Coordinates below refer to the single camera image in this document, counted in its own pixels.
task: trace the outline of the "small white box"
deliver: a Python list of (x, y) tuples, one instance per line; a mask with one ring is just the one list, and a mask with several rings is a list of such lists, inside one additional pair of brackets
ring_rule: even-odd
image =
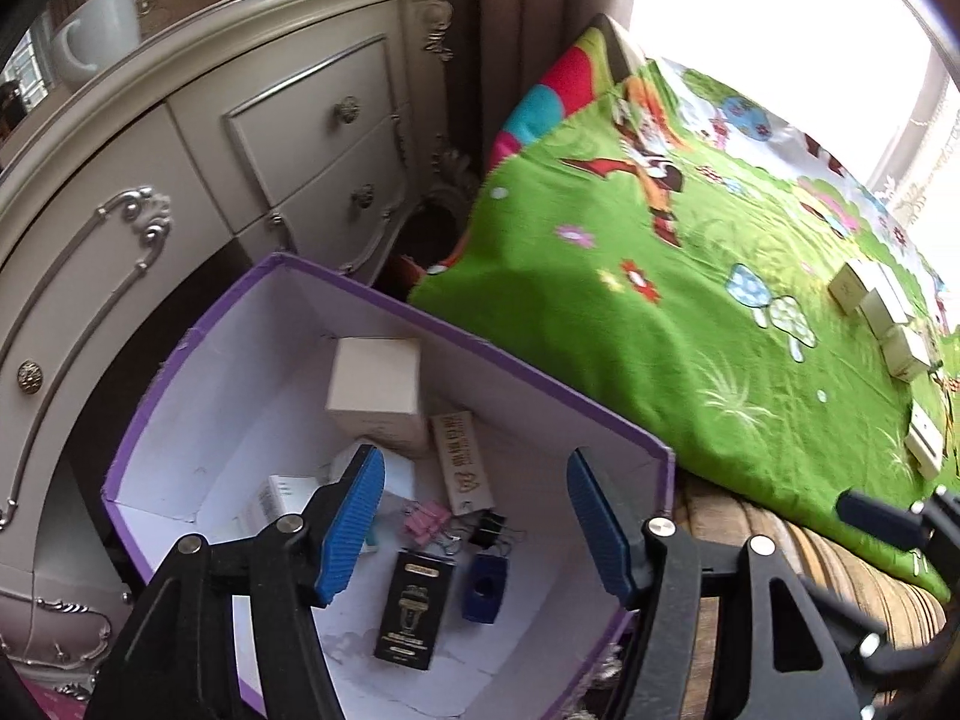
[(416, 454), (429, 447), (414, 338), (340, 338), (326, 411), (347, 435)]
[(943, 467), (943, 452), (935, 453), (920, 437), (913, 425), (907, 430), (904, 443), (910, 450), (910, 454), (917, 459), (920, 475), (928, 482), (936, 479)]
[(353, 460), (353, 455), (364, 443), (372, 443), (383, 455), (383, 467), (385, 469), (383, 497), (380, 498), (377, 513), (392, 514), (406, 509), (411, 501), (416, 500), (416, 469), (413, 461), (373, 442), (360, 440), (360, 442), (353, 443), (343, 452), (340, 452), (330, 464), (328, 484), (339, 482), (343, 478), (344, 471), (347, 470), (350, 461)]
[(484, 471), (473, 415), (469, 412), (431, 416), (443, 480), (455, 517), (493, 508), (493, 493)]
[(895, 379), (912, 382), (930, 371), (930, 357), (919, 333), (897, 326), (880, 342), (887, 370)]
[(860, 303), (860, 309), (877, 338), (886, 338), (897, 325), (910, 322), (910, 317), (907, 317), (894, 288), (886, 278), (878, 281), (877, 286), (867, 293)]
[(938, 458), (944, 453), (944, 436), (933, 424), (927, 412), (923, 410), (917, 401), (913, 402), (913, 409), (910, 412), (910, 427), (923, 440), (930, 450)]
[(887, 284), (890, 285), (890, 289), (893, 290), (894, 297), (896, 298), (896, 302), (899, 303), (899, 306), (901, 306), (901, 309), (904, 310), (904, 314), (906, 314), (907, 320), (909, 321), (911, 319), (916, 319), (917, 310), (913, 307), (913, 303), (910, 302), (910, 298), (906, 296), (906, 292), (904, 291), (904, 285), (901, 285), (901, 283), (899, 283), (899, 279), (896, 278), (896, 274), (894, 273), (891, 266), (885, 265), (883, 263), (880, 263), (879, 265), (880, 265), (880, 272), (882, 272), (884, 278), (887, 280)]
[(243, 529), (248, 536), (255, 536), (285, 514), (302, 514), (319, 486), (312, 476), (268, 476), (240, 512)]
[(827, 289), (840, 304), (840, 308), (845, 313), (852, 314), (870, 291), (877, 288), (882, 278), (877, 263), (869, 260), (848, 260), (837, 271), (837, 275), (833, 276)]

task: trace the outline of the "mug handle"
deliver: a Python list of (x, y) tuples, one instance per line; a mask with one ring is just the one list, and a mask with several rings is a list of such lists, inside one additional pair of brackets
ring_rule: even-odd
[(63, 29), (59, 30), (59, 32), (54, 36), (53, 49), (54, 52), (58, 53), (61, 57), (64, 57), (65, 63), (68, 66), (71, 66), (74, 70), (94, 76), (97, 74), (97, 66), (91, 65), (88, 62), (80, 62), (80, 60), (78, 60), (78, 58), (74, 55), (73, 50), (70, 49), (70, 33), (74, 30), (74, 28), (78, 28), (78, 26), (80, 26), (80, 19), (72, 20), (72, 22), (66, 25)]

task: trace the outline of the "white dresser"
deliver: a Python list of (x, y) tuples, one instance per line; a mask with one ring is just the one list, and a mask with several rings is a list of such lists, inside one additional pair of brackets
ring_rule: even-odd
[(234, 239), (371, 282), (426, 196), (462, 223), (444, 0), (229, 0), (88, 84), (0, 177), (0, 646), (79, 682), (128, 611), (61, 450)]

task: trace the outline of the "green bedspread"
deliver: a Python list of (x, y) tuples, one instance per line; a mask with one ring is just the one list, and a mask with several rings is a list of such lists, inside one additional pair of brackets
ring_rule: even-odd
[(960, 340), (943, 337), (936, 274), (829, 153), (601, 18), (491, 162), (469, 237), (412, 303), (655, 433), (685, 469), (946, 597), (833, 512), (847, 488), (905, 507), (957, 481), (953, 454), (925, 482), (904, 448), (913, 400), (945, 430), (956, 382), (892, 379), (866, 319), (827, 291), (837, 269), (886, 263), (931, 351), (960, 364)]

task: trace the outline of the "open cardboard box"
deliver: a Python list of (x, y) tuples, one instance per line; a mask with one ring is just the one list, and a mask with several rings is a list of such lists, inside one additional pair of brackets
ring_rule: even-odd
[[(348, 446), (325, 415), (338, 337), (419, 338), (429, 413), (470, 410), (497, 511), (526, 532), (496, 623), (461, 616), (457, 575), (429, 671), (373, 659), (400, 524), (380, 528), (347, 589), (314, 618), (349, 720), (559, 716), (626, 620), (604, 592), (565, 488), (587, 446), (637, 504), (666, 512), (672, 452), (614, 413), (481, 338), (286, 254), (248, 272), (157, 375), (104, 484), (107, 510), (145, 579), (186, 533), (216, 541), (271, 473), (312, 475)], [(443, 501), (435, 457), (416, 458), (421, 500)], [(244, 698), (263, 710), (248, 601), (234, 599)]]

